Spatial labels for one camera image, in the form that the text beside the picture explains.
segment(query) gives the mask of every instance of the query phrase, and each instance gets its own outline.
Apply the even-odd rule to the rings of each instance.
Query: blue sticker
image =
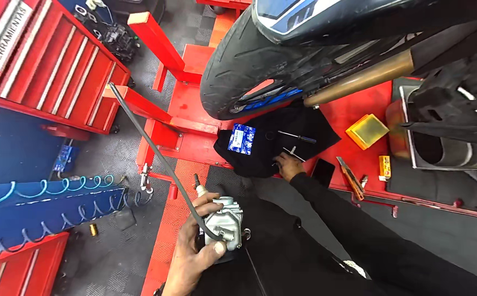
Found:
[[[254,136],[254,127],[235,123],[231,132],[231,138],[229,139],[228,150],[251,155]]]

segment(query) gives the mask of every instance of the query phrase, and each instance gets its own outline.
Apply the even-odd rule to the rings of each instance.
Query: smartphone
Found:
[[[335,165],[319,158],[312,171],[312,178],[316,179],[321,185],[329,187],[332,176],[334,175]]]

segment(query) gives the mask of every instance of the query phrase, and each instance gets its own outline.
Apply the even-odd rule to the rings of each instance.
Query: motorcycle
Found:
[[[200,97],[229,120],[402,76],[423,78],[406,128],[477,143],[477,1],[254,0],[211,56]]]

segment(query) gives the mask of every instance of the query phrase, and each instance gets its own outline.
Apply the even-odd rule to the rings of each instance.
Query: caster wheel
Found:
[[[129,77],[129,81],[127,81],[127,86],[130,89],[134,89],[136,87],[137,83],[134,81],[132,77]]]
[[[113,124],[113,125],[110,127],[109,133],[110,133],[110,134],[117,134],[119,131],[120,131],[120,126],[118,126],[117,124]]]
[[[215,6],[215,5],[208,5],[209,9],[214,12],[216,15],[221,15],[226,13],[225,7]]]

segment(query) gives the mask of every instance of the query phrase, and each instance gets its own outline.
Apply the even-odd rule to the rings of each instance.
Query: screwdriver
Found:
[[[317,143],[317,140],[314,140],[312,138],[307,138],[307,137],[303,137],[303,136],[296,136],[296,135],[288,134],[288,133],[285,133],[285,132],[282,132],[282,131],[278,131],[278,132],[281,133],[281,134],[285,134],[285,135],[288,135],[288,136],[298,138],[298,139],[300,139],[304,142],[308,142],[308,143],[312,143],[312,144]]]

